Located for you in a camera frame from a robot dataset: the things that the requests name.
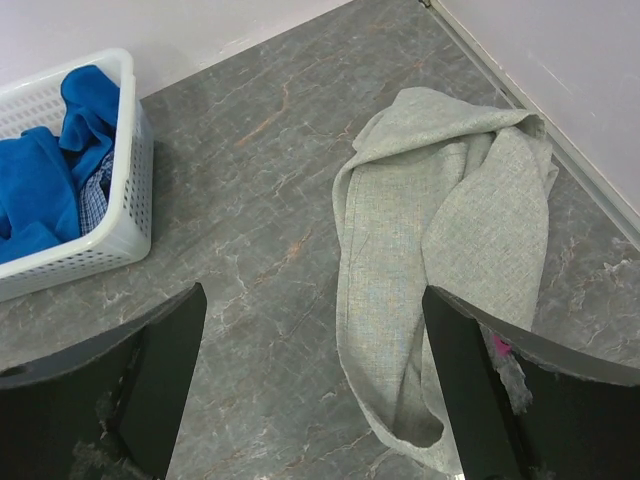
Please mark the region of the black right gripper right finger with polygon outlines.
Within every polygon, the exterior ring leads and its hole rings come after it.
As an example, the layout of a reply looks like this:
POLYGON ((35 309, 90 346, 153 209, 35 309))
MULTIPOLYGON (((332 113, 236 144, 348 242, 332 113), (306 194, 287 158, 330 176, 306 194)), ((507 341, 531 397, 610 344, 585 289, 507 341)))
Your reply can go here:
POLYGON ((495 318, 446 290, 422 307, 467 479, 636 479, 639 371, 495 318))

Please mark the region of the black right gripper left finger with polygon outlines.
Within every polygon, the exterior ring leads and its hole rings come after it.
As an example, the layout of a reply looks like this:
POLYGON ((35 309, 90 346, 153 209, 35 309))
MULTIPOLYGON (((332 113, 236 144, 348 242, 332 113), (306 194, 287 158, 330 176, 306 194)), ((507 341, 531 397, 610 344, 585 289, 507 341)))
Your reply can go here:
POLYGON ((206 309, 196 283, 132 321, 2 371, 2 478, 165 478, 206 309))

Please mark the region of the grey cloth napkin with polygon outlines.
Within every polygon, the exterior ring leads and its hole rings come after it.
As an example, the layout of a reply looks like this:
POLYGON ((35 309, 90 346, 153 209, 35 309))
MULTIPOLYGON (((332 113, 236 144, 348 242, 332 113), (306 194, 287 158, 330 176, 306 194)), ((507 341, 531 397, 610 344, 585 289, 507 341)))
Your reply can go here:
POLYGON ((332 190, 340 363, 383 444, 458 475, 422 297, 441 287, 531 328, 558 174, 545 124, 414 87, 353 149, 332 190))

